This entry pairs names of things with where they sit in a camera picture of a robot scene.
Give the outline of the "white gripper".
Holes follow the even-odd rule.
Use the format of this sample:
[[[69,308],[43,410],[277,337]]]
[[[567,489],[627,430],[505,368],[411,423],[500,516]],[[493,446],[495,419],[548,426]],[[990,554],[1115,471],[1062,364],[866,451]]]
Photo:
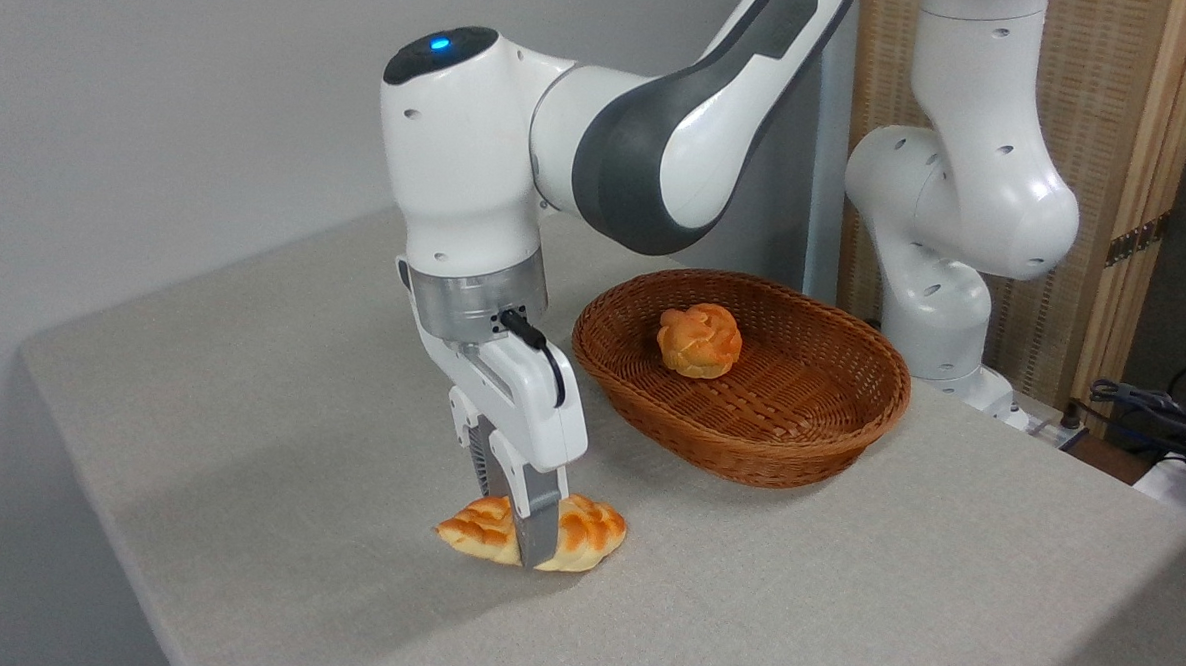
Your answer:
[[[457,441],[468,452],[482,497],[506,497],[519,564],[536,568],[557,550],[565,465],[587,452],[572,364],[522,310],[498,310],[485,342],[447,342],[425,329],[420,342],[449,378]],[[493,435],[493,449],[489,438]]]

